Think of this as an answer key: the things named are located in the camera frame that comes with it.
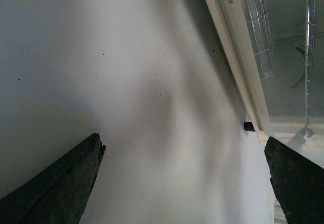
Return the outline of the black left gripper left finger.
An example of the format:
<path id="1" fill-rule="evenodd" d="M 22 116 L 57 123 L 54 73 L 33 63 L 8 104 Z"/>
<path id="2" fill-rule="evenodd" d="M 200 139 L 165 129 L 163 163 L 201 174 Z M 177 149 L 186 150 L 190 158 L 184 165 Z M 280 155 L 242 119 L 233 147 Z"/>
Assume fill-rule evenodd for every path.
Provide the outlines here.
<path id="1" fill-rule="evenodd" d="M 1 223 L 79 223 L 106 150 L 94 133 L 1 199 Z"/>

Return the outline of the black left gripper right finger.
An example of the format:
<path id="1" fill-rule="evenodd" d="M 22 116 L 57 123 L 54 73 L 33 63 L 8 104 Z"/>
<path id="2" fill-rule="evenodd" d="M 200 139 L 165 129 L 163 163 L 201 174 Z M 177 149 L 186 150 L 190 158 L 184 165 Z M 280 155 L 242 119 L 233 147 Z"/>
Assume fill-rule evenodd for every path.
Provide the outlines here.
<path id="1" fill-rule="evenodd" d="M 323 223 L 323 168 L 273 137 L 264 153 L 287 223 Z"/>

